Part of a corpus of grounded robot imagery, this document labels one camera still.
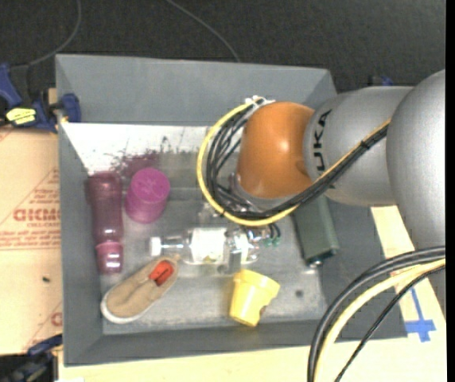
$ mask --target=shoe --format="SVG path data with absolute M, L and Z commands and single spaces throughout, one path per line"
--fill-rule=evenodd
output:
M 142 315 L 175 283 L 177 261 L 161 257 L 113 286 L 102 298 L 100 311 L 110 322 L 126 324 Z

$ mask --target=blue clamp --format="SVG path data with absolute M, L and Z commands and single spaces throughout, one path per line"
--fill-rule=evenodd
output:
M 0 64 L 0 96 L 6 100 L 5 117 L 15 127 L 34 127 L 56 133 L 57 120 L 53 111 L 60 108 L 69 122 L 81 121 L 79 100 L 73 93 L 63 95 L 59 103 L 48 105 L 42 98 L 35 99 L 31 106 L 24 106 L 21 95 L 10 79 L 10 67 Z
M 63 344 L 62 334 L 50 337 L 31 347 L 26 355 L 31 357 L 19 368 L 15 369 L 8 376 L 0 379 L 0 382 L 34 382 L 48 369 L 49 364 L 56 361 L 56 357 L 50 352 L 53 348 Z

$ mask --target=red shoe tongue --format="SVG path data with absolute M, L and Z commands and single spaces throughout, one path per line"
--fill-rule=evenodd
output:
M 165 283 L 169 277 L 174 273 L 173 265 L 167 260 L 162 260 L 148 276 L 150 279 L 155 281 L 157 286 Z

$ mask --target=yellow cable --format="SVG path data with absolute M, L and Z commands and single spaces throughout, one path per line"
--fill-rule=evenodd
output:
M 284 211 L 277 213 L 273 216 L 270 216 L 269 218 L 261 219 L 261 220 L 245 220 L 242 218 L 238 218 L 237 216 L 234 216 L 230 214 L 229 212 L 226 212 L 224 208 L 219 205 L 215 199 L 212 197 L 210 192 L 208 191 L 208 188 L 206 184 L 204 183 L 203 179 L 203 157 L 204 153 L 206 152 L 206 149 L 208 147 L 208 144 L 210 143 L 210 140 L 212 139 L 213 135 L 220 129 L 221 126 L 223 126 L 231 117 L 234 115 L 240 113 L 241 111 L 244 111 L 247 109 L 249 106 L 255 104 L 255 102 L 261 99 L 259 97 L 254 98 L 251 102 L 245 103 L 243 105 L 240 105 L 238 107 L 235 107 L 233 110 L 229 111 L 226 115 L 224 115 L 222 118 L 220 118 L 214 125 L 213 127 L 208 131 L 206 136 L 204 137 L 203 142 L 201 143 L 201 147 L 199 149 L 199 153 L 197 155 L 197 163 L 196 163 L 196 176 L 197 176 L 197 182 L 199 183 L 199 186 L 201 188 L 201 192 L 204 195 L 204 198 L 206 198 L 206 201 L 221 215 L 225 216 L 229 220 L 240 224 L 244 226 L 264 226 L 268 224 L 273 224 L 275 221 L 282 219 L 284 216 L 289 215 L 292 213 L 298 205 L 295 205 L 291 208 L 285 209 Z
M 314 374 L 314 381 L 319 381 L 319 377 L 322 370 L 322 362 L 324 362 L 327 352 L 337 339 L 340 334 L 340 331 L 344 328 L 346 322 L 358 311 L 360 307 L 366 304 L 369 300 L 373 299 L 376 295 L 382 293 L 386 289 L 389 289 L 392 286 L 406 281 L 406 284 L 410 283 L 416 279 L 419 275 L 436 269 L 438 267 L 445 265 L 445 259 L 439 259 L 431 263 L 425 263 L 417 266 L 413 266 L 405 271 L 399 272 L 397 275 L 393 275 L 388 279 L 383 280 L 380 283 L 375 284 L 370 289 L 367 289 L 359 297 L 357 297 L 353 302 L 340 314 L 336 322 L 332 325 L 330 331 L 325 337 L 323 348 L 319 352 L 317 358 L 317 366 Z
M 260 220 L 247 220 L 243 218 L 239 218 L 238 216 L 232 215 L 229 212 L 226 212 L 224 207 L 222 205 L 219 205 L 217 201 L 213 198 L 213 196 L 210 194 L 208 191 L 208 188 L 206 184 L 204 183 L 203 179 L 203 158 L 204 158 L 204 153 L 206 152 L 206 149 L 208 148 L 208 144 L 210 143 L 210 140 L 212 139 L 213 135 L 234 115 L 246 110 L 249 106 L 253 105 L 256 103 L 257 100 L 263 99 L 261 97 L 254 97 L 251 102 L 239 105 L 238 107 L 235 107 L 231 111 L 229 111 L 226 115 L 224 115 L 222 118 L 220 118 L 213 126 L 212 128 L 208 131 L 206 136 L 204 137 L 203 142 L 201 143 L 198 155 L 197 155 L 197 163 L 196 163 L 196 177 L 197 177 L 197 182 L 200 186 L 201 192 L 203 193 L 204 198 L 206 201 L 222 216 L 225 216 L 229 220 L 235 222 L 236 224 L 244 225 L 244 226 L 264 226 L 268 224 L 273 224 L 274 222 L 277 222 L 278 220 L 281 220 L 285 216 L 290 215 L 296 208 L 300 206 L 300 204 L 293 205 L 292 207 L 289 207 L 288 209 L 284 209 L 281 212 L 276 213 L 273 216 L 269 216 L 268 218 L 262 218 Z M 367 138 L 371 137 L 374 132 L 378 131 L 379 129 L 385 127 L 390 123 L 390 120 L 388 119 L 385 123 L 383 123 L 380 127 L 377 129 L 374 129 L 372 133 L 368 134 L 364 140 Z M 347 157 L 349 157 L 358 147 L 354 146 L 349 152 L 347 152 L 342 158 L 340 158 L 336 163 L 334 163 L 329 169 L 327 169 L 314 183 L 313 185 L 321 180 L 325 175 L 329 174 L 332 170 L 337 168 L 339 164 L 342 163 L 343 160 L 345 160 Z

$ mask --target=green battery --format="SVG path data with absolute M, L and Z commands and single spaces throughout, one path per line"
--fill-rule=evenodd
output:
M 292 215 L 302 257 L 309 266 L 321 265 L 339 251 L 326 196 L 306 202 Z

